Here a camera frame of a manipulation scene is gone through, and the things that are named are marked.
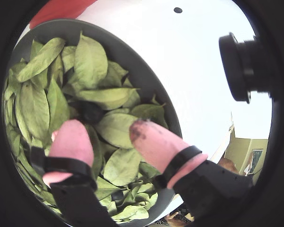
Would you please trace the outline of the pink tipped gripper finger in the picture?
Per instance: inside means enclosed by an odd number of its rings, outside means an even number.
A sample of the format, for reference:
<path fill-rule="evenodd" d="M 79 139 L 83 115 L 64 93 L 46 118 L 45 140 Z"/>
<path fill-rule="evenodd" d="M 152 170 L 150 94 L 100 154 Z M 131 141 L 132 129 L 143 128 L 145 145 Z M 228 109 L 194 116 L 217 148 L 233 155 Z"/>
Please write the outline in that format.
<path fill-rule="evenodd" d="M 195 219 L 227 212 L 253 187 L 252 179 L 208 160 L 208 155 L 178 135 L 147 120 L 130 126 L 130 140 L 161 175 L 159 185 L 179 194 Z"/>
<path fill-rule="evenodd" d="M 57 207 L 72 226 L 116 227 L 95 195 L 93 161 L 89 135 L 77 120 L 65 121 L 54 133 L 48 156 L 39 147 L 31 148 L 33 169 L 50 187 Z"/>

